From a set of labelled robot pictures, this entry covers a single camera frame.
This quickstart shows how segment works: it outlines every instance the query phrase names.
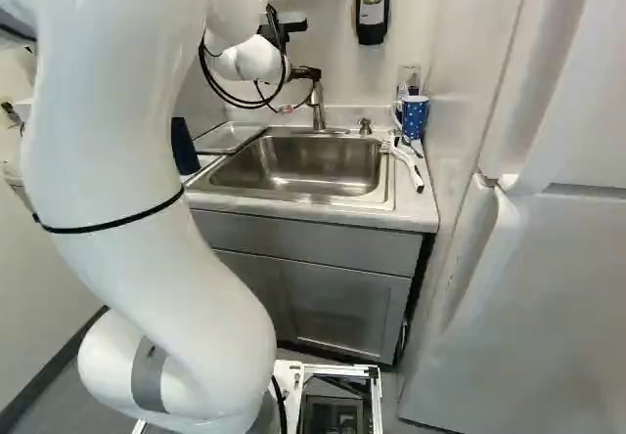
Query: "stainless steel sink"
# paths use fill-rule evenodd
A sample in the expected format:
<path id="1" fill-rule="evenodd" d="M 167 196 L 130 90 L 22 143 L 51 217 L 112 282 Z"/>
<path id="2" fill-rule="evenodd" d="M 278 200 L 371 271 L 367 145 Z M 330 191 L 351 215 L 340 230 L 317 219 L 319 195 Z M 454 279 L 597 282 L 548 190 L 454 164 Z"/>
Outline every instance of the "stainless steel sink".
<path id="1" fill-rule="evenodd" d="M 374 138 L 273 128 L 208 167 L 188 190 L 393 209 L 392 170 Z"/>

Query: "baseboard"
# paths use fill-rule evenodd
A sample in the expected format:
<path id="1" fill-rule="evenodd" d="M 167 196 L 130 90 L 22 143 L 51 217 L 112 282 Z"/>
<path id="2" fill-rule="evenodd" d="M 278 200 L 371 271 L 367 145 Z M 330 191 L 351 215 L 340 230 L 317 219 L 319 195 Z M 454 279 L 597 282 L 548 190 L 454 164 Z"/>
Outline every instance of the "baseboard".
<path id="1" fill-rule="evenodd" d="M 82 338 L 85 336 L 91 325 L 102 317 L 108 308 L 101 308 L 96 315 L 75 334 L 67 344 L 59 351 L 48 364 L 37 373 L 18 396 L 0 412 L 0 432 L 10 432 L 10 430 L 22 418 L 24 413 L 37 401 L 37 398 L 55 381 L 63 372 L 66 366 L 73 361 L 78 354 L 78 348 Z"/>

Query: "gray floor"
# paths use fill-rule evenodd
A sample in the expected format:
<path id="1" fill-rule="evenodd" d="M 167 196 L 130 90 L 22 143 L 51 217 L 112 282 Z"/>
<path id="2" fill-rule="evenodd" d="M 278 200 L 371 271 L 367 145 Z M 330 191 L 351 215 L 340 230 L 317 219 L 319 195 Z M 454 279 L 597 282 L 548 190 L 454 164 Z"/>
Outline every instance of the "gray floor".
<path id="1" fill-rule="evenodd" d="M 306 363 L 327 361 L 279 351 L 280 359 Z M 382 425 L 385 434 L 433 434 L 403 423 L 396 416 L 396 375 L 382 375 Z M 80 382 L 74 364 L 48 388 L 10 434 L 130 434 L 135 421 L 96 402 Z M 148 434 L 164 434 L 151 427 Z"/>

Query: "black soap dispenser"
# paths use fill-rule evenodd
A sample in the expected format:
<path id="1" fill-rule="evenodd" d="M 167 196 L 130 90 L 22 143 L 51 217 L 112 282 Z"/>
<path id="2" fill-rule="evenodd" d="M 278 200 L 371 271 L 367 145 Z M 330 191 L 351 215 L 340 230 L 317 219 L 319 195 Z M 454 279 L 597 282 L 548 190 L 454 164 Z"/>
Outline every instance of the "black soap dispenser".
<path id="1" fill-rule="evenodd" d="M 356 32 L 362 45 L 379 45 L 389 28 L 391 0 L 356 0 Z"/>

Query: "cabinet door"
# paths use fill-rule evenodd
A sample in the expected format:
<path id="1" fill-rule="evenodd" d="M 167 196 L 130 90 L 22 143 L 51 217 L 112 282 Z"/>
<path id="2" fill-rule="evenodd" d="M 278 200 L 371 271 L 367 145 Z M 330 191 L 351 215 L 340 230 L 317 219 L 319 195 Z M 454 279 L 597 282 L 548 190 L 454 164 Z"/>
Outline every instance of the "cabinet door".
<path id="1" fill-rule="evenodd" d="M 222 250 L 214 251 L 222 263 L 228 266 L 263 304 L 274 324 L 276 337 L 294 340 L 295 333 L 281 268 L 267 258 Z"/>
<path id="2" fill-rule="evenodd" d="M 298 341 L 392 363 L 410 280 L 292 261 L 282 266 Z"/>
<path id="3" fill-rule="evenodd" d="M 391 364 L 411 280 L 217 252 L 265 305 L 279 339 Z"/>

